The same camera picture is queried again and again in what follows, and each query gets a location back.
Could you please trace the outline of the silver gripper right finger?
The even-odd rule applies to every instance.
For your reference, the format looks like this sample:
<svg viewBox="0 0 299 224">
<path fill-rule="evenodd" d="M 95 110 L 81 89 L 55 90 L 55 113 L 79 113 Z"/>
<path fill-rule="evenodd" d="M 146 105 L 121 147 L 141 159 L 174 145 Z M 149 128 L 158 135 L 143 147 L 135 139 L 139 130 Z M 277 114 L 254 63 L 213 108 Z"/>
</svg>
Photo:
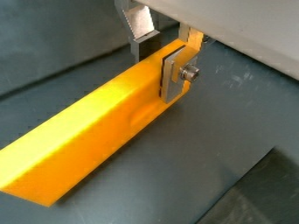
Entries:
<svg viewBox="0 0 299 224">
<path fill-rule="evenodd" d="M 199 77 L 195 63 L 202 49 L 202 33 L 181 24 L 178 41 L 182 45 L 163 57 L 161 97 L 166 103 L 183 93 L 185 83 L 193 83 Z"/>
</svg>

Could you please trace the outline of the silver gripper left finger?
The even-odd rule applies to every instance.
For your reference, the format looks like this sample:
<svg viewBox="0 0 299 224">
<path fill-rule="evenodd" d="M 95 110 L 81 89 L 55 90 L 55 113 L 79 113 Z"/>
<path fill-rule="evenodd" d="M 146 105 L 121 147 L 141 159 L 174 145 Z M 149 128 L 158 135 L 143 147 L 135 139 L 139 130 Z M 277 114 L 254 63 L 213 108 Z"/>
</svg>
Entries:
<svg viewBox="0 0 299 224">
<path fill-rule="evenodd" d="M 115 0 L 126 26 L 131 53 L 139 62 L 162 48 L 162 33 L 155 29 L 150 8 L 135 0 Z"/>
</svg>

